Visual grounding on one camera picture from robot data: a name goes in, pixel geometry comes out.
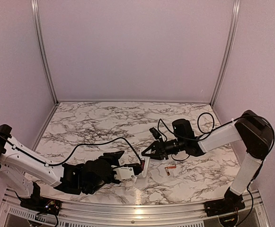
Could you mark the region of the white remote control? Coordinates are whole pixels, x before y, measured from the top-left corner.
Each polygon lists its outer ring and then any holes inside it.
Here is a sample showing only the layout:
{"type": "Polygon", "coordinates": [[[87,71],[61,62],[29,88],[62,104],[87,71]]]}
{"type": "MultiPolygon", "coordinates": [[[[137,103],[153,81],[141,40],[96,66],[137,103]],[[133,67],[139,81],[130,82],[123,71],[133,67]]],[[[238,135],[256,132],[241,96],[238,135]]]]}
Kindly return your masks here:
{"type": "Polygon", "coordinates": [[[142,152],[145,150],[144,147],[140,149],[139,156],[142,160],[142,172],[138,175],[138,178],[145,178],[149,169],[150,165],[150,157],[146,157],[142,154],[142,152]]]}

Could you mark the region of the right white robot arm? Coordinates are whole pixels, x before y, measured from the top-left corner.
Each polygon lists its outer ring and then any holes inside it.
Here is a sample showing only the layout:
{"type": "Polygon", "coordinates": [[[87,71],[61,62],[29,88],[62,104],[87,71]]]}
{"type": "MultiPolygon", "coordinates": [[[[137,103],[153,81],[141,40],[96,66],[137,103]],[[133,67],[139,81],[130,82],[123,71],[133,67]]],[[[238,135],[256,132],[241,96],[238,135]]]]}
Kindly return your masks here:
{"type": "Polygon", "coordinates": [[[190,121],[186,119],[173,121],[172,128],[171,133],[175,138],[168,141],[162,139],[162,133],[158,129],[151,128],[155,141],[142,151],[142,155],[163,160],[184,151],[189,156],[200,157],[227,145],[244,145],[246,154],[243,162],[220,202],[220,207],[225,212],[232,211],[238,205],[242,194],[258,176],[275,144],[272,124],[251,110],[246,110],[240,117],[212,128],[209,132],[203,132],[200,136],[195,136],[190,121]]]}

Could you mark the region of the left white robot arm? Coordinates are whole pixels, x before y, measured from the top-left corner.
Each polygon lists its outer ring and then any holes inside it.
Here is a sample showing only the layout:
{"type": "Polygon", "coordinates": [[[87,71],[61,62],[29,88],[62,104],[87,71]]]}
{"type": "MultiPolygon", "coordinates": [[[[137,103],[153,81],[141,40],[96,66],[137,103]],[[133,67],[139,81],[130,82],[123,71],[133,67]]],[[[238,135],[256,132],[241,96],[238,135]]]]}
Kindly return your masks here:
{"type": "Polygon", "coordinates": [[[24,174],[28,173],[54,189],[67,194],[94,194],[106,184],[119,184],[143,172],[144,164],[120,164],[124,151],[103,153],[95,160],[77,165],[60,163],[44,158],[23,146],[11,133],[9,125],[0,125],[0,177],[5,179],[22,198],[35,210],[42,210],[46,203],[44,197],[24,174]]]}

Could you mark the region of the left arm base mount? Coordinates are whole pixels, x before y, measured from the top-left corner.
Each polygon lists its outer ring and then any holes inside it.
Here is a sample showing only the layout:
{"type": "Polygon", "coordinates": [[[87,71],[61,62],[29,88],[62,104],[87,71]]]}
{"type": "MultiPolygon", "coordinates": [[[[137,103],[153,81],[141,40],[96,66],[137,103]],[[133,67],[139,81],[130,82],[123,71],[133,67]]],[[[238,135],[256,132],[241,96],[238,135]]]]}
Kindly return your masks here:
{"type": "Polygon", "coordinates": [[[40,195],[40,186],[33,182],[33,191],[29,198],[20,197],[20,206],[37,211],[40,214],[58,215],[61,201],[40,195]]]}

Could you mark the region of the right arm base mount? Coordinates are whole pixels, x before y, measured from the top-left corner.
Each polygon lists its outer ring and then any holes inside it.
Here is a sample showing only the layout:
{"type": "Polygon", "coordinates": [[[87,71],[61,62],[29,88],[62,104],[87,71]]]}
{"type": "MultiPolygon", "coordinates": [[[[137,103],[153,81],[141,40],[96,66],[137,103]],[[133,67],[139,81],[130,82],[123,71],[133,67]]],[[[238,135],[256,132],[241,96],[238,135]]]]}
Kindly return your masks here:
{"type": "Polygon", "coordinates": [[[242,195],[233,193],[230,188],[225,192],[224,198],[204,203],[204,209],[208,217],[236,212],[245,207],[242,195]]]}

